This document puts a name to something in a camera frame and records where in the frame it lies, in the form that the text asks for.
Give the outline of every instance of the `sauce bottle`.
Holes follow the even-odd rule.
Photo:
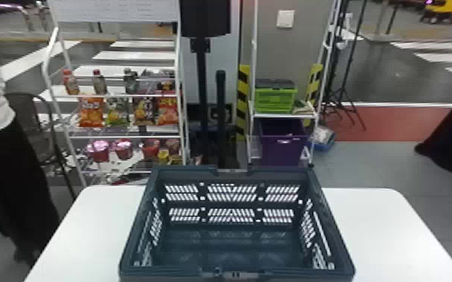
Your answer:
[[[65,89],[69,95],[79,94],[79,84],[77,83],[77,79],[72,74],[71,70],[63,70],[63,84],[65,85]]]

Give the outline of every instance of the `purple box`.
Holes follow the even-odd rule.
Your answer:
[[[261,165],[297,167],[308,139],[298,118],[263,118]]]

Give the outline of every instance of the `gray wall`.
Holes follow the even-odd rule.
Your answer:
[[[293,80],[304,97],[308,75],[316,63],[333,0],[259,0],[257,78]],[[244,0],[243,64],[251,62],[254,1]],[[293,28],[277,28],[279,10],[295,10]]]

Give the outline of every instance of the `green basket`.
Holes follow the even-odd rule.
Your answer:
[[[257,79],[255,108],[259,113],[291,113],[298,92],[288,79]]]

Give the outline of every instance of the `orange chip bag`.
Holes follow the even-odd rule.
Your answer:
[[[174,125],[178,122],[179,114],[177,112],[177,98],[159,97],[157,125]]]
[[[99,97],[80,99],[80,121],[82,128],[101,128],[104,126],[104,99]]]

